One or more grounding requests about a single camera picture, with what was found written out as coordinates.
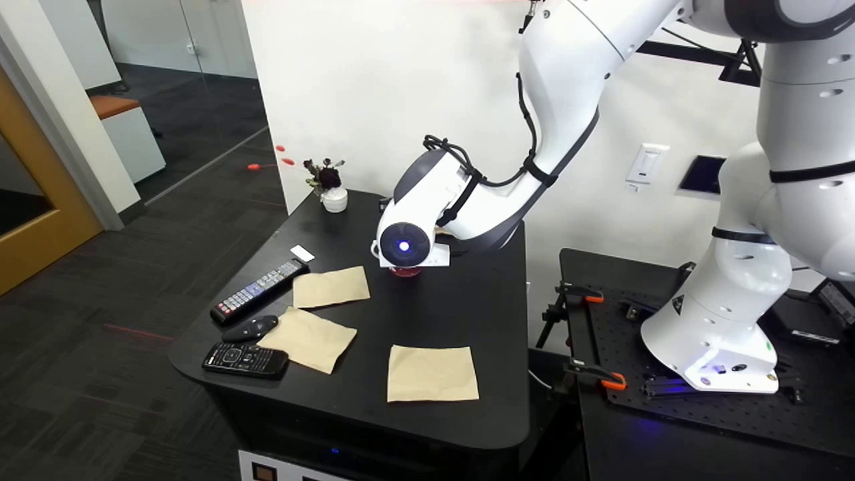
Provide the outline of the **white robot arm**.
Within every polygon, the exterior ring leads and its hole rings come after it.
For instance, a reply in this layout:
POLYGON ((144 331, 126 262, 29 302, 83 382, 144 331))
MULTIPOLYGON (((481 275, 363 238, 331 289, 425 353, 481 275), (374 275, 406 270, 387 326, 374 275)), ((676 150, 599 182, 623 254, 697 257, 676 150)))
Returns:
POLYGON ((705 257, 641 323, 657 363, 700 393, 780 390, 759 318, 794 267, 855 275, 855 0, 529 0, 518 27, 518 102, 532 131, 521 168, 486 179, 430 136, 379 216, 371 254, 390 270, 444 267, 505 246, 577 158, 607 80, 665 21, 759 43, 756 139, 716 174, 705 257))

